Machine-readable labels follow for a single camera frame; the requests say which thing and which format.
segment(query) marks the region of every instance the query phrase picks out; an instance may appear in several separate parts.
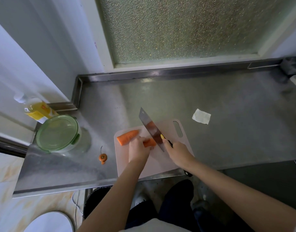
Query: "textured glass window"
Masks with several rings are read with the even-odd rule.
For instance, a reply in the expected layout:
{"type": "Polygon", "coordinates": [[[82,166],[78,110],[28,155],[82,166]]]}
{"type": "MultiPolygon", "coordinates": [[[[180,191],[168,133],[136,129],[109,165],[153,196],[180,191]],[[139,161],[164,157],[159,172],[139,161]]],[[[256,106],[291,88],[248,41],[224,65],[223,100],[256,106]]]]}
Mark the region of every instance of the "textured glass window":
{"type": "Polygon", "coordinates": [[[97,0],[115,64],[257,53],[296,0],[97,0]]]}

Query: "pink cutting board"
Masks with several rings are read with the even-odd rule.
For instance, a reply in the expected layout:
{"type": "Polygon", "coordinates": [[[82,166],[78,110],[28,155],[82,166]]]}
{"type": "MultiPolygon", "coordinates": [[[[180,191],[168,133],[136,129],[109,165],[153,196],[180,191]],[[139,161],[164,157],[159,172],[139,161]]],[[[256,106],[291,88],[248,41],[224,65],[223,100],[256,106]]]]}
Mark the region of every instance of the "pink cutting board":
{"type": "MultiPolygon", "coordinates": [[[[171,119],[171,120],[156,122],[155,124],[168,140],[170,140],[172,143],[175,141],[179,141],[185,144],[189,149],[189,151],[191,152],[191,154],[194,155],[192,152],[192,148],[189,144],[188,138],[179,120],[171,119]],[[181,131],[183,134],[181,138],[178,137],[173,121],[178,122],[181,128],[181,131]]],[[[148,133],[145,126],[137,126],[129,129],[124,129],[115,133],[114,140],[115,140],[118,176],[121,175],[124,168],[128,164],[129,145],[121,146],[117,140],[117,137],[135,129],[139,130],[139,136],[149,137],[149,138],[151,137],[151,135],[148,133]]],[[[163,152],[161,148],[158,145],[156,145],[154,149],[150,152],[150,156],[139,178],[144,178],[147,176],[163,173],[163,172],[170,171],[177,168],[178,166],[174,164],[174,162],[171,160],[167,151],[163,152]]]]}

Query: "cable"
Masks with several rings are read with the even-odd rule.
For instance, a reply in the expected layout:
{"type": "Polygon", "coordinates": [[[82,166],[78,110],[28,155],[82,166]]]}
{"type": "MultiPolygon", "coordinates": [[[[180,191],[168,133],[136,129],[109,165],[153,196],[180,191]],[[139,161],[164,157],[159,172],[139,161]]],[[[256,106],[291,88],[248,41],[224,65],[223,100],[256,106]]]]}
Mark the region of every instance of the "cable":
{"type": "Polygon", "coordinates": [[[78,204],[78,198],[79,198],[79,190],[78,190],[78,194],[77,194],[77,199],[76,199],[76,203],[74,201],[74,195],[75,195],[76,191],[73,193],[72,195],[72,201],[75,204],[75,209],[74,209],[74,219],[75,219],[75,230],[77,230],[77,219],[76,219],[76,210],[78,208],[78,210],[80,211],[80,213],[83,215],[83,212],[80,210],[80,207],[77,205],[78,204]]]}

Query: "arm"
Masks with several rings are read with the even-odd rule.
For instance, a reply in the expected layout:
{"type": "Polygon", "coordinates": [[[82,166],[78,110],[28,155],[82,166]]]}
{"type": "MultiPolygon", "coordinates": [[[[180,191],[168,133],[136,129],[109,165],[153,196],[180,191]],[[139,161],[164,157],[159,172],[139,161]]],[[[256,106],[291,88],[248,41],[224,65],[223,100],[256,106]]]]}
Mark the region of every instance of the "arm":
{"type": "Polygon", "coordinates": [[[175,164],[196,175],[255,231],[294,231],[296,210],[254,190],[199,161],[182,143],[167,140],[165,147],[175,164]]]}
{"type": "Polygon", "coordinates": [[[130,142],[129,163],[116,183],[77,230],[78,232],[124,230],[132,198],[151,148],[145,148],[138,137],[130,142]]]}

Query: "knife handle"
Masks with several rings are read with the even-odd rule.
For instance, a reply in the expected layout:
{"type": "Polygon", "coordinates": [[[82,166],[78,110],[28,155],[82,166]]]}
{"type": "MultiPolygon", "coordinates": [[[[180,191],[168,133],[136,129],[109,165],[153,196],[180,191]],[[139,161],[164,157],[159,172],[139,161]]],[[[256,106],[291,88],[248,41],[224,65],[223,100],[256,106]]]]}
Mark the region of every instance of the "knife handle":
{"type": "MultiPolygon", "coordinates": [[[[173,148],[173,144],[171,143],[171,141],[168,140],[168,142],[169,142],[170,146],[173,148]]],[[[188,177],[192,177],[193,176],[191,173],[189,173],[189,172],[187,172],[185,170],[183,170],[183,171],[184,171],[184,174],[187,175],[188,177]]]]}

